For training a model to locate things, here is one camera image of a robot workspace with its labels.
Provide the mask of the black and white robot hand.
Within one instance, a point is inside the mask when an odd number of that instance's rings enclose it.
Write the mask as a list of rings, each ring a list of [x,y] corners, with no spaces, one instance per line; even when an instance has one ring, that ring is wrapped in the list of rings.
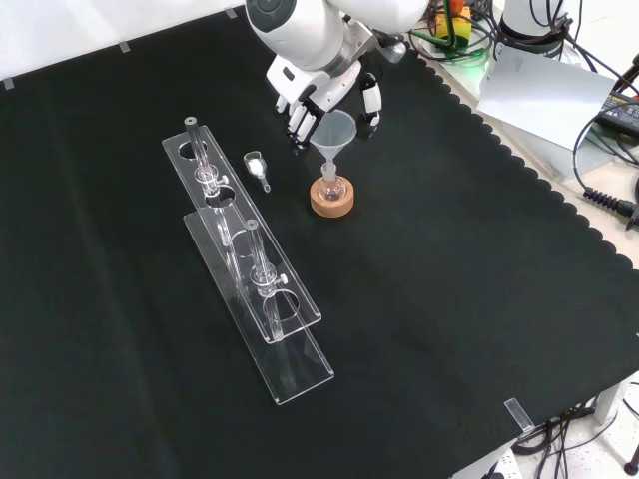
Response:
[[[336,77],[327,72],[304,71],[277,56],[267,79],[278,94],[275,109],[287,118],[286,133],[293,144],[306,149],[323,116],[333,112],[354,91],[359,90],[362,111],[357,120],[374,133],[380,123],[382,96],[378,77],[368,71],[366,60],[357,60]]]

